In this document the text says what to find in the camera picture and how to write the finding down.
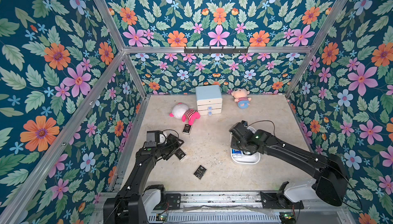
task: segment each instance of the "wire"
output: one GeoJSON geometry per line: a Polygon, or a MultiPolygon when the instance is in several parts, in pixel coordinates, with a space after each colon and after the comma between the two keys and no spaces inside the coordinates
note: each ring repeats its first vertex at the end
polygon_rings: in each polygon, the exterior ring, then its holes
{"type": "Polygon", "coordinates": [[[276,126],[274,125],[274,123],[270,120],[262,120],[262,121],[258,121],[258,122],[254,122],[254,123],[259,123],[259,122],[271,122],[273,124],[273,135],[276,135],[276,126]]]}

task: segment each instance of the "metal grate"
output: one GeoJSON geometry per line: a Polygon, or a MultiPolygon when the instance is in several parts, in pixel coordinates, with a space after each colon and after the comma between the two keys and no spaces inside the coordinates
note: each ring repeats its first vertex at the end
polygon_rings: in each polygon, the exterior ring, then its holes
{"type": "MultiPolygon", "coordinates": [[[[149,216],[149,223],[163,223],[156,221],[156,214],[152,213],[149,216]]],[[[280,223],[280,218],[276,215],[271,218],[262,213],[253,212],[236,212],[236,213],[169,213],[167,223],[225,223],[225,222],[239,222],[239,223],[280,223]]]]}

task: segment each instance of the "metal bar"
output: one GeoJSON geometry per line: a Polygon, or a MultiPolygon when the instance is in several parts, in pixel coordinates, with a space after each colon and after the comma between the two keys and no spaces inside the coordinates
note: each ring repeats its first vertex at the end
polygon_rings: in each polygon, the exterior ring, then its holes
{"type": "Polygon", "coordinates": [[[115,21],[113,20],[113,17],[109,13],[109,8],[108,5],[106,4],[105,0],[94,0],[96,3],[97,9],[100,12],[102,19],[104,20],[104,23],[109,30],[109,33],[111,34],[113,41],[115,42],[115,45],[118,49],[119,52],[123,50],[125,47],[123,38],[121,37],[121,34],[119,30],[117,29],[117,26],[115,24],[115,21]]]}
{"type": "Polygon", "coordinates": [[[138,89],[142,99],[146,99],[146,90],[142,85],[142,80],[139,77],[138,72],[136,71],[135,65],[132,63],[132,59],[129,54],[126,55],[124,62],[125,65],[127,66],[128,71],[130,71],[131,79],[134,81],[135,86],[138,89]]]}
{"type": "Polygon", "coordinates": [[[223,50],[228,51],[232,50],[233,53],[236,51],[247,50],[248,53],[310,53],[311,47],[309,46],[286,46],[286,47],[189,47],[189,48],[181,48],[181,47],[130,47],[126,46],[124,48],[125,53],[184,53],[184,49],[187,52],[192,53],[200,53],[199,51],[206,51],[208,53],[220,53],[223,50]]]}
{"type": "Polygon", "coordinates": [[[289,88],[285,92],[285,96],[287,99],[289,99],[289,96],[293,92],[295,86],[298,84],[300,81],[303,73],[307,69],[308,65],[310,64],[312,58],[315,56],[315,54],[318,51],[318,48],[322,44],[322,42],[325,40],[325,37],[327,36],[327,33],[329,32],[330,28],[333,26],[334,22],[336,21],[339,13],[341,10],[344,8],[345,4],[347,3],[348,0],[336,0],[334,3],[332,10],[330,11],[329,15],[327,16],[325,22],[323,23],[321,29],[318,31],[317,36],[315,37],[311,47],[312,50],[307,56],[304,58],[302,64],[299,66],[297,69],[297,72],[293,79],[291,80],[291,84],[289,85],[289,88]]]}
{"type": "Polygon", "coordinates": [[[91,109],[92,103],[95,102],[101,91],[108,84],[108,80],[112,77],[112,74],[120,65],[123,60],[123,56],[123,52],[120,52],[115,56],[111,64],[101,75],[100,79],[96,82],[88,95],[86,95],[82,104],[72,115],[55,141],[48,148],[41,160],[37,163],[36,167],[30,173],[29,177],[23,183],[20,191],[3,210],[3,213],[0,215],[0,224],[15,224],[18,217],[22,215],[22,212],[26,209],[31,199],[41,187],[42,181],[47,178],[50,169],[56,164],[67,143],[71,140],[73,135],[76,133],[77,128],[85,119],[87,113],[91,109]]]}
{"type": "Polygon", "coordinates": [[[123,152],[121,153],[121,157],[119,159],[119,162],[117,163],[116,170],[113,175],[113,179],[111,183],[109,184],[109,189],[113,189],[115,184],[118,182],[117,177],[118,176],[124,176],[125,171],[127,170],[128,164],[130,162],[130,157],[132,154],[132,151],[134,150],[136,138],[138,137],[139,130],[141,128],[143,118],[146,113],[147,105],[149,104],[150,97],[147,97],[144,99],[141,103],[141,107],[139,108],[139,112],[136,115],[136,119],[134,121],[134,127],[130,131],[129,136],[125,142],[125,146],[123,149],[123,152]]]}

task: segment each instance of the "table surface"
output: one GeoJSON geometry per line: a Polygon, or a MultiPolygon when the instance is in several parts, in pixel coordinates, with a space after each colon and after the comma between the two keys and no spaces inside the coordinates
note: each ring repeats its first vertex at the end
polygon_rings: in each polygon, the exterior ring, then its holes
{"type": "MultiPolygon", "coordinates": [[[[247,109],[239,109],[231,95],[222,97],[222,113],[201,116],[187,135],[182,133],[185,123],[171,118],[169,114],[179,102],[197,109],[196,96],[151,96],[125,179],[134,167],[135,153],[146,141],[146,132],[165,129],[179,133],[180,139],[184,140],[181,148],[187,156],[182,161],[175,155],[168,161],[160,160],[151,171],[146,186],[164,184],[168,191],[268,191],[278,190],[285,181],[311,179],[302,170],[272,156],[261,155],[261,160],[255,165],[241,165],[231,159],[229,129],[242,120],[248,121],[248,124],[271,120],[278,138],[309,150],[284,95],[250,95],[252,100],[247,109]],[[194,176],[199,165],[207,169],[201,180],[194,176]]],[[[270,122],[256,123],[253,127],[273,133],[270,122]]]]}

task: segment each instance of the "black card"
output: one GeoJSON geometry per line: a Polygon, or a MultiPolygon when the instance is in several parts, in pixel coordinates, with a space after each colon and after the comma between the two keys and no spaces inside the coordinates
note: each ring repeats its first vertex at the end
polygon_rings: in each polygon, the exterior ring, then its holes
{"type": "Polygon", "coordinates": [[[199,168],[195,171],[194,175],[201,179],[205,172],[206,169],[202,165],[199,165],[199,168]]]}

